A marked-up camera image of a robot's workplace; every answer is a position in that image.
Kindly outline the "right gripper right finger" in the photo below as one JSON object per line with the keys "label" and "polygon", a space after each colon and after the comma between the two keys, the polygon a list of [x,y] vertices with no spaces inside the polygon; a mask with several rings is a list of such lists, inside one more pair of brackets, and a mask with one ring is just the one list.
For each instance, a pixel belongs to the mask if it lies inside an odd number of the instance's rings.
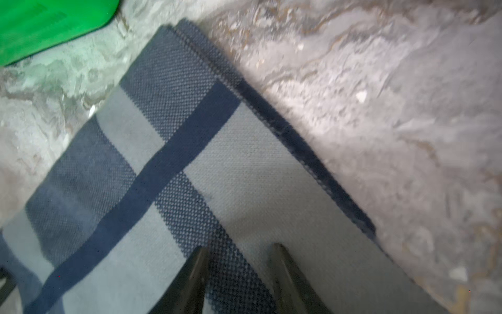
{"label": "right gripper right finger", "polygon": [[272,245],[271,265],[278,313],[332,313],[283,244]]}

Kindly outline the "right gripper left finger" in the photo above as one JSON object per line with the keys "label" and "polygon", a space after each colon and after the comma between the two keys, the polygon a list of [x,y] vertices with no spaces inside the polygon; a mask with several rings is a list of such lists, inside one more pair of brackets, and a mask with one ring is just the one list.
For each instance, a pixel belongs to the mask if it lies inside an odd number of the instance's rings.
{"label": "right gripper left finger", "polygon": [[209,249],[196,247],[149,314],[202,313],[209,278]]}

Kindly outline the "grey navy striped scarf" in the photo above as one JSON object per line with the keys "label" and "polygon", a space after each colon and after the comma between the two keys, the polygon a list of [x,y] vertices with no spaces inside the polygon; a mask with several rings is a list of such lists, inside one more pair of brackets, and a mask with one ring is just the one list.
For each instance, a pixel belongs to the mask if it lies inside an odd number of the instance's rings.
{"label": "grey navy striped scarf", "polygon": [[310,146],[191,21],[161,26],[1,229],[24,313],[148,313],[209,259],[204,313],[444,313]]}

